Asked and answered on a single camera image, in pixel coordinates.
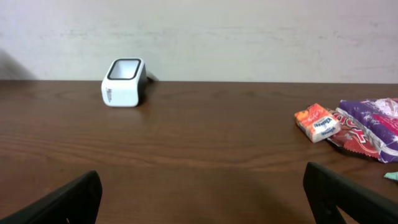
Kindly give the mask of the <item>orange chocolate bar wrapper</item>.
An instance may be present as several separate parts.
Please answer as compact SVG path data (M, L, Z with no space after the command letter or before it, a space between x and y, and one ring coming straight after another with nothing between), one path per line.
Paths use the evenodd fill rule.
M326 139L331 145L347 154L379 159L377 150L371 144L364 131L352 119L335 110L327 110L338 120L341 126L340 132Z

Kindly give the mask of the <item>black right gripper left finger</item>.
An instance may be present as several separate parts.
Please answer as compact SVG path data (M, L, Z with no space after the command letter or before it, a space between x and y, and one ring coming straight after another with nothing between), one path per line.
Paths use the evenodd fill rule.
M3 219L1 224L96 223L103 188L91 170Z

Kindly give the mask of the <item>teal snack packet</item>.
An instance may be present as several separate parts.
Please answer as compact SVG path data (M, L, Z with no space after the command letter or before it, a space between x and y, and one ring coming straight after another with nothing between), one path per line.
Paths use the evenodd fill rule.
M398 182L398 172L387 172L384 174L384 178Z

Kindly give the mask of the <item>red purple rice packet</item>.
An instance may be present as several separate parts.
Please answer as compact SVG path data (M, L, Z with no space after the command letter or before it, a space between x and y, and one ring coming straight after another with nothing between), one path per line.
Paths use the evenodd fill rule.
M397 162L397 98L341 100L336 110L362 129L379 161Z

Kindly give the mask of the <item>small orange box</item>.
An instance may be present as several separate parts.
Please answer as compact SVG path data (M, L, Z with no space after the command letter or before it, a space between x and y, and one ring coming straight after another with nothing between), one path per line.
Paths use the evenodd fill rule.
M339 121L324 107L315 103L294 114L298 127L312 143L322 141L339 131Z

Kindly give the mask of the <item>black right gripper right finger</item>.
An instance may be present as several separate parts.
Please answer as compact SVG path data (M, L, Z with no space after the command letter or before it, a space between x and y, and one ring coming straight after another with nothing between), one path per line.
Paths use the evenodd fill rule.
M358 223L397 224L397 204L316 162L308 162L303 188L317 223L344 223L344 211Z

